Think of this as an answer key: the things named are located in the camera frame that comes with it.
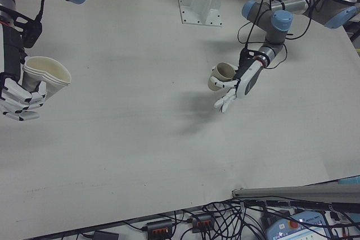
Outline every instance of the white tabletop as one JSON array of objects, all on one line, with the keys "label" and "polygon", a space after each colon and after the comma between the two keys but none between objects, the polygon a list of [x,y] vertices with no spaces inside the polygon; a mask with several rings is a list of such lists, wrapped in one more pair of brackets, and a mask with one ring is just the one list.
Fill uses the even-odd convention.
[{"label": "white tabletop", "polygon": [[[245,99],[213,109],[223,93],[207,79],[237,63],[246,1],[222,0],[223,27],[212,28],[182,25],[177,0],[46,0],[28,53],[61,61],[73,81],[40,119],[1,118],[1,239],[360,174],[360,59],[343,29],[313,23]],[[39,4],[17,0],[30,17]],[[296,16],[293,32],[306,23]]]}]

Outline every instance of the paper cup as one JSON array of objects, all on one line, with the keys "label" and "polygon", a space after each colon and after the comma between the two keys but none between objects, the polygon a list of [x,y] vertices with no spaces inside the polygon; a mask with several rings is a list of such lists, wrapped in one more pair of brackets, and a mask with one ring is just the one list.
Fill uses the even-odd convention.
[{"label": "paper cup", "polygon": [[58,61],[42,56],[26,57],[22,67],[22,87],[33,91],[40,81],[46,82],[46,99],[71,83],[71,74]]},{"label": "paper cup", "polygon": [[217,91],[222,89],[221,87],[217,87],[213,84],[210,78],[214,76],[215,78],[219,79],[220,81],[231,81],[232,78],[235,76],[235,71],[232,66],[228,63],[221,62],[216,65],[213,72],[211,73],[209,80],[208,80],[208,87],[212,91]]}]

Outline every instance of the red switch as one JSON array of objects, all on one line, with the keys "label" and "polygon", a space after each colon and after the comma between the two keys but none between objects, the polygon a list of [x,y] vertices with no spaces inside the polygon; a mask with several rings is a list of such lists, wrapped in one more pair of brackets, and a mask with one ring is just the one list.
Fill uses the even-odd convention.
[{"label": "red switch", "polygon": [[289,227],[291,229],[296,229],[298,226],[299,226],[299,224],[297,222],[289,221]]}]

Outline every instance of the electronic device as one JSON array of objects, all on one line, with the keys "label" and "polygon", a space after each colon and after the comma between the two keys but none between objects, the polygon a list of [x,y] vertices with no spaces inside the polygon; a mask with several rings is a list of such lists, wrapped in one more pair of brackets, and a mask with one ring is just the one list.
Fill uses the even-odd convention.
[{"label": "electronic device", "polygon": [[[305,211],[291,216],[293,219],[303,223],[314,225],[326,225],[324,217],[318,212]],[[326,228],[306,226],[315,232],[330,237]],[[324,240],[325,237],[309,230],[305,226],[287,219],[275,222],[266,232],[267,240]]]}]

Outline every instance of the white robotic hand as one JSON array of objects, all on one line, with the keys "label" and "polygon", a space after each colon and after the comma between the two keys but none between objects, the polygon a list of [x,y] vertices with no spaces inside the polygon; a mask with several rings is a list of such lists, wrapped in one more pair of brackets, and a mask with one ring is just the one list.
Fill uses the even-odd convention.
[{"label": "white robotic hand", "polygon": [[41,81],[34,91],[28,92],[11,78],[5,78],[0,90],[0,112],[9,118],[25,121],[39,118],[33,110],[43,106],[46,98],[46,82]]},{"label": "white robotic hand", "polygon": [[[232,64],[229,64],[235,72],[237,72],[238,67]],[[220,108],[221,112],[224,113],[230,103],[236,99],[236,87],[239,83],[238,80],[231,80],[231,81],[220,81],[218,78],[211,76],[210,81],[217,87],[221,88],[229,88],[229,91],[225,96],[218,99],[216,103],[214,104],[215,108]]]},{"label": "white robotic hand", "polygon": [[260,61],[250,58],[244,61],[242,66],[231,66],[235,71],[233,80],[220,81],[214,76],[210,77],[211,82],[217,87],[229,88],[228,92],[214,104],[214,107],[220,108],[222,113],[226,112],[230,103],[237,97],[242,98],[248,94],[263,69],[263,64]]}]

